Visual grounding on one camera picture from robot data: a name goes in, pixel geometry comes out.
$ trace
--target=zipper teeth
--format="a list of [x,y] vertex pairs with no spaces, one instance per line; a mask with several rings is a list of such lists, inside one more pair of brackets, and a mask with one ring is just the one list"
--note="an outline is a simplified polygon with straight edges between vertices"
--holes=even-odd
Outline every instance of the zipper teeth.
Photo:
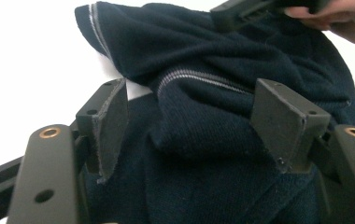
[[240,84],[237,84],[235,82],[232,82],[231,80],[228,80],[223,77],[218,77],[215,75],[211,75],[209,73],[203,73],[203,72],[196,72],[188,69],[178,69],[175,70],[166,77],[163,78],[163,80],[160,83],[160,86],[157,90],[157,96],[160,96],[161,91],[163,88],[168,85],[171,81],[180,79],[180,78],[191,78],[195,79],[198,81],[205,82],[207,84],[211,84],[217,87],[221,87],[230,91],[236,91],[238,93],[243,93],[243,94],[249,94],[252,92],[249,88],[246,88]]
[[99,24],[98,20],[98,7],[96,3],[90,4],[89,5],[89,10],[90,10],[90,22],[91,22],[91,27],[93,30],[93,33],[96,36],[96,39],[98,40],[99,44],[101,45],[102,49],[105,51],[107,54],[107,57],[111,59],[110,52],[107,48],[105,38],[103,37],[102,30]]

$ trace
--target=metal zipper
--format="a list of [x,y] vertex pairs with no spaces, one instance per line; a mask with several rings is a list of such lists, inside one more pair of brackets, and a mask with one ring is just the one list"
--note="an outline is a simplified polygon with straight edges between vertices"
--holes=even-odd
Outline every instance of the metal zipper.
[[166,87],[170,82],[174,80],[178,80],[181,78],[191,78],[198,81],[205,82],[206,84],[217,86],[220,88],[224,88],[230,91],[235,91],[241,94],[252,94],[254,93],[254,89],[245,87],[241,84],[233,82],[224,77],[218,77],[215,75],[211,75],[209,73],[192,71],[189,69],[177,69],[170,72],[166,75],[163,80],[160,82],[160,85],[157,90],[157,96],[160,96],[164,87]]

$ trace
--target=clothing fold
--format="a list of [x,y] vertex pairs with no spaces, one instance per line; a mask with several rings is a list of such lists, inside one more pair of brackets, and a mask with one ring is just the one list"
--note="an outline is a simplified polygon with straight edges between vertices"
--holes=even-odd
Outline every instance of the clothing fold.
[[[92,217],[119,223],[316,223],[316,170],[280,174],[249,123],[257,78],[355,125],[351,74],[333,44],[270,14],[229,34],[208,12],[167,4],[78,7],[87,41],[152,94],[129,103],[115,174],[89,176]],[[289,215],[295,211],[300,214]]]

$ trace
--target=folded cloth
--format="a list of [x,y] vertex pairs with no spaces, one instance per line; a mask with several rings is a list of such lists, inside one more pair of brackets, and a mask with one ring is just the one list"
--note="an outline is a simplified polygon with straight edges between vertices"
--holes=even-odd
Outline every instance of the folded cloth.
[[165,4],[76,9],[87,41],[152,94],[129,104],[114,175],[88,175],[92,220],[317,223],[314,170],[280,174],[249,124],[257,78],[283,83],[335,124],[355,125],[355,90],[333,44],[280,15],[220,34],[209,13]]

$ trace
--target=human hand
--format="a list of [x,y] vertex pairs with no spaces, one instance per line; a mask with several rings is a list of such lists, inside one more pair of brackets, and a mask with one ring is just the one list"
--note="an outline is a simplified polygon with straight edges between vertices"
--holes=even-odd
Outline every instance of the human hand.
[[331,0],[321,12],[313,15],[306,7],[288,7],[285,13],[308,27],[330,30],[355,43],[355,0]]

